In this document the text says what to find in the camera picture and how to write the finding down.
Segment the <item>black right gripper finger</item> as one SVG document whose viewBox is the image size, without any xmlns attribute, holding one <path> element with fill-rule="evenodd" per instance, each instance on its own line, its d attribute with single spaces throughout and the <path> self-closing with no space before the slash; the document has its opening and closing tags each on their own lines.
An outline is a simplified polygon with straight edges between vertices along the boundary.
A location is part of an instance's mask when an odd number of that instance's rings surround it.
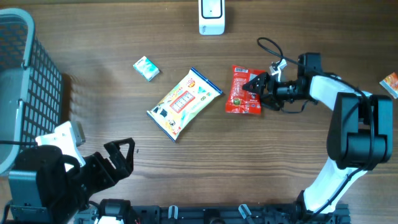
<svg viewBox="0 0 398 224">
<path fill-rule="evenodd" d="M 266 89 L 270 75 L 263 72 L 242 86 L 242 89 L 251 93 L 263 93 Z"/>
<path fill-rule="evenodd" d="M 260 96 L 261 105 L 272 111 L 279 111 L 281 102 L 273 94 L 263 94 Z"/>
</svg>

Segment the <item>red snack packet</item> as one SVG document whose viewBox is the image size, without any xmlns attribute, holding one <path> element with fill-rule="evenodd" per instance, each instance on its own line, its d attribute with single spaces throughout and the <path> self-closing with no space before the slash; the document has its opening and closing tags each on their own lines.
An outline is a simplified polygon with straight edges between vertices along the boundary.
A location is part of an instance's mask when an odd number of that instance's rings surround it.
<svg viewBox="0 0 398 224">
<path fill-rule="evenodd" d="M 237 114 L 261 114 L 261 102 L 259 95 L 243 90 L 243 85 L 256 78 L 265 70 L 245 68 L 233 65 L 233 79 L 228 100 L 225 104 L 227 113 Z"/>
</svg>

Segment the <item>cream snack bag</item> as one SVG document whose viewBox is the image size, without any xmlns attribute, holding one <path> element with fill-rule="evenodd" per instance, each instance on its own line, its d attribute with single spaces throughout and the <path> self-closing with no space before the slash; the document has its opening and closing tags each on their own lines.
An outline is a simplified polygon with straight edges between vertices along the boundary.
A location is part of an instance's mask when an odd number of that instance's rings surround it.
<svg viewBox="0 0 398 224">
<path fill-rule="evenodd" d="M 147 115 L 176 141 L 187 124 L 223 91 L 192 67 L 187 75 L 164 96 Z"/>
</svg>

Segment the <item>orange small box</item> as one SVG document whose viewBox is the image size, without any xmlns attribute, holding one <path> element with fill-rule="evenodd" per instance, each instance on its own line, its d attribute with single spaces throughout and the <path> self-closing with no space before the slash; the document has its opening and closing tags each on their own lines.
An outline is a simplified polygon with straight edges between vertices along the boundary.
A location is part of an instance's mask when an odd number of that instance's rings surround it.
<svg viewBox="0 0 398 224">
<path fill-rule="evenodd" d="M 398 98 L 398 77 L 396 72 L 392 72 L 381 80 L 379 84 L 384 87 L 394 99 Z"/>
</svg>

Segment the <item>teal tissue pack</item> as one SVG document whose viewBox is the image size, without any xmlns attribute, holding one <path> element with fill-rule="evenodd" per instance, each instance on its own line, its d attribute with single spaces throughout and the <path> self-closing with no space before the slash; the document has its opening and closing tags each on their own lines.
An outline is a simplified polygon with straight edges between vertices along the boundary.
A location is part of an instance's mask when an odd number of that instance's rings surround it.
<svg viewBox="0 0 398 224">
<path fill-rule="evenodd" d="M 134 69 L 140 73 L 148 82 L 160 73 L 159 68 L 146 56 L 140 58 L 134 65 Z"/>
</svg>

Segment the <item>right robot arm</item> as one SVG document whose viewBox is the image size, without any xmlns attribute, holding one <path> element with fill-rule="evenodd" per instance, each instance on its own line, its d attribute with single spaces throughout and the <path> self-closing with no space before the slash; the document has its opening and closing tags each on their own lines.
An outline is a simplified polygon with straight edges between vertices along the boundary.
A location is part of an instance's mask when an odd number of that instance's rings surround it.
<svg viewBox="0 0 398 224">
<path fill-rule="evenodd" d="M 361 91 L 334 73 L 325 73 L 319 53 L 304 53 L 294 62 L 297 79 L 264 72 L 242 87 L 259 95 L 262 106 L 282 110 L 297 100 L 323 103 L 333 114 L 326 140 L 328 159 L 315 181 L 301 191 L 294 221 L 325 222 L 352 184 L 392 156 L 392 100 Z"/>
</svg>

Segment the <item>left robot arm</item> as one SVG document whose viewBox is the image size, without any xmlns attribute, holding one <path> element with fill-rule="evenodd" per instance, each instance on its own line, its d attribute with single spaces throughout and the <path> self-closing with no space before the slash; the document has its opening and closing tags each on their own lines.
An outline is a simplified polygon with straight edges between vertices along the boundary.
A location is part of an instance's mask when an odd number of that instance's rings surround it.
<svg viewBox="0 0 398 224">
<path fill-rule="evenodd" d="M 57 146 L 32 147 L 20 153 L 9 173 L 12 199 L 4 208 L 12 219 L 2 223 L 68 223 L 88 207 L 90 197 L 116 185 L 134 170 L 132 138 L 104 144 L 81 166 Z"/>
</svg>

